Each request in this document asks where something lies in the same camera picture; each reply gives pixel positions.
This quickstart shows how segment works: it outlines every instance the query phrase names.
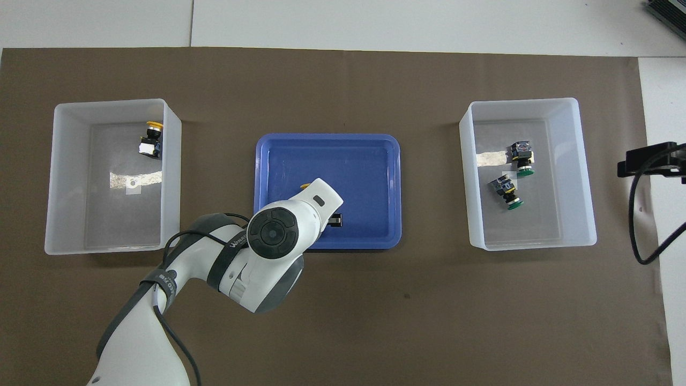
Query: round black joint cover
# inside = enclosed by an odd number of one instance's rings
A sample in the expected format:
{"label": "round black joint cover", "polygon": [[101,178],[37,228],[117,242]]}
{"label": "round black joint cover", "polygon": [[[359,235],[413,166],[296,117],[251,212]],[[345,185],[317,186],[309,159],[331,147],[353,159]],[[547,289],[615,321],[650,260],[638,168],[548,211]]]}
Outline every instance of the round black joint cover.
{"label": "round black joint cover", "polygon": [[250,221],[248,244],[263,258],[282,258],[295,248],[297,242],[298,221],[288,209],[267,209]]}

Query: brown paper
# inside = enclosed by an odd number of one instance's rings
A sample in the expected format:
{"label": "brown paper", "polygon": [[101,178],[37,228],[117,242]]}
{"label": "brown paper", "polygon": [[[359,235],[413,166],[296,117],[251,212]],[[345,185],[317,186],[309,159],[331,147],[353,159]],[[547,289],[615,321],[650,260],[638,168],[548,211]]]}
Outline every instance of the brown paper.
{"label": "brown paper", "polygon": [[[558,97],[580,103],[598,243],[472,247],[457,122],[474,100]],[[205,384],[671,384],[659,266],[631,255],[629,181],[615,176],[646,144],[635,58],[222,48],[4,50],[4,384],[85,384],[100,334],[161,258],[43,251],[55,105],[139,98],[183,121],[182,229],[252,213],[266,133],[388,133],[401,146],[397,247],[306,255],[264,315],[185,287],[167,317]]]}

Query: yellow cap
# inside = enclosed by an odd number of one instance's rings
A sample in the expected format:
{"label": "yellow cap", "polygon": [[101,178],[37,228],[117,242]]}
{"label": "yellow cap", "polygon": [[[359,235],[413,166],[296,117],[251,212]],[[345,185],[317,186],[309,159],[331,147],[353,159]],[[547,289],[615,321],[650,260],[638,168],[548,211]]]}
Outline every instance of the yellow cap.
{"label": "yellow cap", "polygon": [[162,125],[160,122],[155,122],[155,121],[147,121],[147,125],[154,127],[154,128],[158,128],[160,130],[162,130],[162,127],[164,127],[164,125]]}

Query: white tabletop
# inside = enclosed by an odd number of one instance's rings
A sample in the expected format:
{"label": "white tabletop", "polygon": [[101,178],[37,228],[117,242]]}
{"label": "white tabletop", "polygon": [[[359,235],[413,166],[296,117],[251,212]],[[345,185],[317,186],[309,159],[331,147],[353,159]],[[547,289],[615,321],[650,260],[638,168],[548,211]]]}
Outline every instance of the white tabletop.
{"label": "white tabletop", "polygon": [[[686,141],[686,41],[641,0],[0,0],[0,55],[2,47],[188,45],[637,56],[648,143]],[[686,220],[686,186],[651,179],[664,240]],[[660,257],[677,386],[686,386],[684,251],[686,236]]]}

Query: black velcro strap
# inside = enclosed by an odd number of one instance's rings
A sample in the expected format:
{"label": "black velcro strap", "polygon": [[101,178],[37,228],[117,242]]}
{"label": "black velcro strap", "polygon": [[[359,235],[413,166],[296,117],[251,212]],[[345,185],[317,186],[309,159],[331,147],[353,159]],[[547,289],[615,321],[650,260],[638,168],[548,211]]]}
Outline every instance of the black velcro strap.
{"label": "black velcro strap", "polygon": [[231,264],[233,259],[238,254],[241,248],[244,248],[248,244],[248,238],[246,237],[246,231],[238,232],[236,236],[226,243],[224,248],[215,259],[210,272],[207,274],[207,284],[215,290],[219,291],[219,284],[222,282],[222,278]]}
{"label": "black velcro strap", "polygon": [[171,306],[174,298],[176,297],[176,271],[170,270],[165,271],[164,269],[155,269],[150,271],[145,279],[141,280],[141,283],[154,283],[159,284],[162,291],[167,294],[167,305],[165,310]]}

